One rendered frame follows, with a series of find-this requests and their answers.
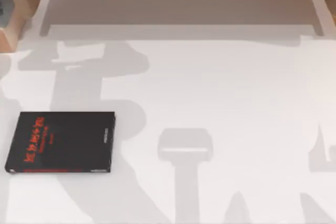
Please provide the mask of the black book with red lettering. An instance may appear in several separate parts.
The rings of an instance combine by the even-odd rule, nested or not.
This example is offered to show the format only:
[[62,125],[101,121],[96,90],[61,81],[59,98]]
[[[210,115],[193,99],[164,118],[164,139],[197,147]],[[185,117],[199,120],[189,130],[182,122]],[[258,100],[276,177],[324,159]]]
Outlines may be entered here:
[[5,163],[8,173],[108,173],[111,112],[21,112]]

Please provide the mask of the pale wooden cabinet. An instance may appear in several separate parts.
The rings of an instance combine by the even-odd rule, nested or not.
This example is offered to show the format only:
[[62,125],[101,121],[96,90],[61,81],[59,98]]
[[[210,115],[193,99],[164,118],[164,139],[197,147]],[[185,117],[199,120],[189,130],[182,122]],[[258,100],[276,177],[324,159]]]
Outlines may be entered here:
[[13,0],[0,0],[0,53],[14,52],[25,20]]

